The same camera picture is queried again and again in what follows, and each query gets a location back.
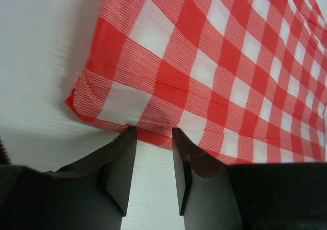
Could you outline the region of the red white checkered cloth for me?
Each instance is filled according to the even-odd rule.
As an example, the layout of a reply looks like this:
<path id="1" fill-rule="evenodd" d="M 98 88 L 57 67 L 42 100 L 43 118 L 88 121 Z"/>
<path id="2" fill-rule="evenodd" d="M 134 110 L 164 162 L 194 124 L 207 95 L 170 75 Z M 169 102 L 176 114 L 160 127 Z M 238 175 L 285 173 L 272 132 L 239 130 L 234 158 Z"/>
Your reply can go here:
<path id="1" fill-rule="evenodd" d="M 323 162 L 326 22 L 315 0 L 102 0 L 66 104 L 228 164 Z"/>

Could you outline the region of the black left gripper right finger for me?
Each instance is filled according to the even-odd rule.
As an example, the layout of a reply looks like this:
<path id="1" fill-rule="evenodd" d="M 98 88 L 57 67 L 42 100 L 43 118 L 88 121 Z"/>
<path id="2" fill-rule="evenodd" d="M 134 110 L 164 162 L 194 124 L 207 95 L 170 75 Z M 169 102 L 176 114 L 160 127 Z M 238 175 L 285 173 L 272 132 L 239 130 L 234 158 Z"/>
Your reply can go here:
<path id="1" fill-rule="evenodd" d="M 226 164 L 172 130 L 179 214 L 185 229 L 242 229 L 243 221 Z"/>

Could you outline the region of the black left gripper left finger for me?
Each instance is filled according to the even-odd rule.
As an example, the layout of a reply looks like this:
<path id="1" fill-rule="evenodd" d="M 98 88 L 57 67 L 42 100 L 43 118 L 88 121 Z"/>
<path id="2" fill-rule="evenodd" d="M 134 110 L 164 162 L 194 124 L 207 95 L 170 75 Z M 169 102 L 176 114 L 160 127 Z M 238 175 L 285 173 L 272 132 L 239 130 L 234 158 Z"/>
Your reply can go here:
<path id="1" fill-rule="evenodd" d="M 127 214 L 136 155 L 136 128 L 57 171 L 41 229 L 120 229 Z"/>

